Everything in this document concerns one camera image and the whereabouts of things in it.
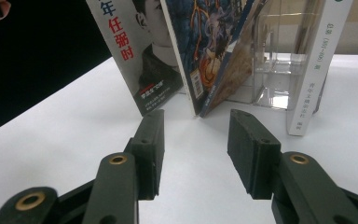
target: illustrated cover art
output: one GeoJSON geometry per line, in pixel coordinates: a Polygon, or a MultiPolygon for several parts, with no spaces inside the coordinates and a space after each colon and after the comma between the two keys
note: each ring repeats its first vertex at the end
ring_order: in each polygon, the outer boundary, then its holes
{"type": "Polygon", "coordinates": [[[252,74],[252,56],[250,50],[246,47],[250,47],[252,41],[251,32],[250,30],[246,30],[246,34],[242,34],[241,31],[242,28],[245,27],[244,24],[251,20],[250,17],[252,17],[252,14],[255,14],[255,7],[252,10],[254,1],[255,0],[247,0],[241,2],[241,5],[243,6],[241,19],[239,20],[234,35],[231,37],[230,43],[227,46],[216,80],[214,81],[214,84],[209,91],[209,95],[204,102],[204,106],[200,111],[200,117],[205,117],[212,109],[227,99],[228,96],[233,94],[243,81],[252,74]],[[242,35],[241,43],[236,47],[240,35],[242,35]]]}
{"type": "Polygon", "coordinates": [[[244,0],[161,0],[184,80],[198,115],[214,84],[244,0]]]}
{"type": "Polygon", "coordinates": [[[142,115],[183,87],[158,0],[87,0],[142,115]]]}

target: white tabletop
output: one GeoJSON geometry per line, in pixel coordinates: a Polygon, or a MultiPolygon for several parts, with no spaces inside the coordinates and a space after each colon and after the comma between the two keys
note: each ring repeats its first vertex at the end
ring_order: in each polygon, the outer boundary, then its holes
{"type": "MultiPolygon", "coordinates": [[[[165,110],[160,195],[140,202],[140,223],[274,223],[271,201],[253,201],[227,154],[231,108],[254,114],[282,143],[316,159],[358,194],[358,56],[335,55],[319,112],[305,136],[285,130],[285,112],[223,102],[206,119],[176,94],[165,110]]],[[[95,178],[101,159],[123,151],[142,117],[109,59],[0,128],[0,207],[31,187],[59,195],[95,178]]]]}

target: black background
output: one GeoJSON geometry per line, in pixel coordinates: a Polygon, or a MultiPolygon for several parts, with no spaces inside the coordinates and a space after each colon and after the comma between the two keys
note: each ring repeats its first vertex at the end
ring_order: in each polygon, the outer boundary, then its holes
{"type": "Polygon", "coordinates": [[[9,0],[0,21],[0,126],[111,54],[85,0],[9,0]]]}

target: clear plastic box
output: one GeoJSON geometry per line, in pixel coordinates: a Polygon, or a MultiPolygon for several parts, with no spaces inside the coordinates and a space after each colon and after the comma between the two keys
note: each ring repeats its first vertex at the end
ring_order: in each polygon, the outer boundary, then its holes
{"type": "Polygon", "coordinates": [[[307,37],[318,19],[309,5],[309,0],[266,0],[260,4],[251,29],[252,75],[229,101],[287,109],[290,78],[304,61],[298,51],[309,42],[307,37]]]}

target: book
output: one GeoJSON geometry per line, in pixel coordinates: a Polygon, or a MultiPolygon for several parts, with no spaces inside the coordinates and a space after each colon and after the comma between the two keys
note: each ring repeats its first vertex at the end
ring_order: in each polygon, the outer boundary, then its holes
{"type": "Polygon", "coordinates": [[[245,0],[161,0],[193,115],[202,110],[245,0]]]}
{"type": "Polygon", "coordinates": [[[304,135],[317,108],[352,0],[309,0],[292,54],[287,132],[304,135]]]}
{"type": "Polygon", "coordinates": [[[142,116],[183,87],[159,1],[86,2],[142,116]]]}
{"type": "Polygon", "coordinates": [[[252,74],[253,66],[253,24],[258,13],[265,6],[267,0],[248,0],[244,3],[241,20],[232,36],[222,61],[218,76],[209,92],[200,117],[205,117],[211,110],[226,100],[252,74]]]}

